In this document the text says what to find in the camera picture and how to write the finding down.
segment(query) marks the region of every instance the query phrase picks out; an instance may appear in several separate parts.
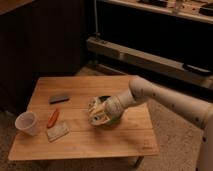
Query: plastic cup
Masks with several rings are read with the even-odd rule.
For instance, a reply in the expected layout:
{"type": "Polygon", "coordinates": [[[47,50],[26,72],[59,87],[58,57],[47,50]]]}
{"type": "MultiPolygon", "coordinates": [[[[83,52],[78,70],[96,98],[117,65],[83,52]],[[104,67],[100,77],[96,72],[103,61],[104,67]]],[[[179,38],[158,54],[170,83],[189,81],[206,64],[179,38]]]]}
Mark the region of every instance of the plastic cup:
{"type": "Polygon", "coordinates": [[[31,111],[20,114],[16,118],[15,126],[18,130],[31,136],[35,136],[39,133],[36,114],[31,111]]]}

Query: wooden table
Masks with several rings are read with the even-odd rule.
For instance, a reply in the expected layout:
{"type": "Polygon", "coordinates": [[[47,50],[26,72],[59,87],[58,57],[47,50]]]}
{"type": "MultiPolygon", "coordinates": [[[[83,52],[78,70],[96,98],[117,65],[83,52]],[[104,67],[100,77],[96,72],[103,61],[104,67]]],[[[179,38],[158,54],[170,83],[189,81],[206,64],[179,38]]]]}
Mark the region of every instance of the wooden table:
{"type": "Polygon", "coordinates": [[[115,95],[128,88],[133,76],[87,76],[40,78],[28,105],[38,115],[40,133],[30,137],[19,132],[9,160],[50,160],[99,157],[128,157],[158,154],[158,146],[147,104],[128,108],[121,122],[94,127],[88,122],[87,107],[94,96],[115,95]],[[67,102],[49,105],[51,95],[70,93],[67,102]],[[65,120],[70,133],[50,143],[46,123],[56,107],[58,121],[65,120]]]}

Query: red object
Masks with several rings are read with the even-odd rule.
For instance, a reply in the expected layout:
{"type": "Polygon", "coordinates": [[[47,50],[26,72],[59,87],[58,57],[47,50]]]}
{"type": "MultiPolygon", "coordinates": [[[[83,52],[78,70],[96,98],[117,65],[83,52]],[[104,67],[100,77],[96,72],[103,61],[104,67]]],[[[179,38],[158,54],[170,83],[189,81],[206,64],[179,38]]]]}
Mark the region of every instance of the red object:
{"type": "Polygon", "coordinates": [[[56,123],[56,121],[57,121],[57,119],[58,119],[59,113],[60,113],[60,111],[59,111],[59,109],[57,108],[57,109],[53,112],[53,114],[52,114],[52,116],[50,117],[50,119],[48,120],[48,122],[47,122],[47,128],[51,128],[51,127],[53,127],[53,126],[55,125],[55,123],[56,123]]]}

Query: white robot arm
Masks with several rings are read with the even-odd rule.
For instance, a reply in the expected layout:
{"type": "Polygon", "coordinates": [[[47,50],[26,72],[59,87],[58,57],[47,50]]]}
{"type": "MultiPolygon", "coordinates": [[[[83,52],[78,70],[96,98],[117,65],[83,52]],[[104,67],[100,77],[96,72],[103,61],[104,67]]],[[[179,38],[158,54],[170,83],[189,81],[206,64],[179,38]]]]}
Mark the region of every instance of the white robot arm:
{"type": "Polygon", "coordinates": [[[121,116],[123,111],[136,102],[152,98],[170,110],[204,129],[196,171],[213,170],[213,105],[157,86],[146,79],[136,77],[129,82],[129,89],[106,100],[105,112],[121,116]]]}

